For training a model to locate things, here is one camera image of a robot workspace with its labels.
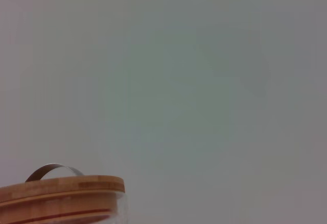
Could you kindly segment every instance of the jar lid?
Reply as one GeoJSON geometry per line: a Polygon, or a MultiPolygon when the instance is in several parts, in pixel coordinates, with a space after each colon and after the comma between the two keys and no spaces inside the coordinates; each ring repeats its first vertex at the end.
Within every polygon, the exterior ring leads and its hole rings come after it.
{"type": "Polygon", "coordinates": [[[46,165],[27,182],[0,188],[1,224],[88,224],[116,215],[123,179],[83,176],[67,167],[78,176],[40,180],[57,167],[62,165],[46,165]]]}

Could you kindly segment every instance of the lid handle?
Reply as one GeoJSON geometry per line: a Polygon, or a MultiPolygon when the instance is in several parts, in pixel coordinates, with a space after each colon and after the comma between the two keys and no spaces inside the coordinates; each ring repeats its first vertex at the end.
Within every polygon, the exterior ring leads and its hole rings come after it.
{"type": "Polygon", "coordinates": [[[50,172],[53,169],[60,168],[60,167],[65,167],[66,169],[69,169],[71,172],[73,172],[77,176],[84,175],[82,172],[80,172],[79,170],[77,170],[73,167],[65,166],[62,164],[46,164],[46,165],[42,166],[41,168],[37,169],[36,171],[34,171],[25,182],[41,180],[42,177],[44,177],[48,172],[50,172]]]}

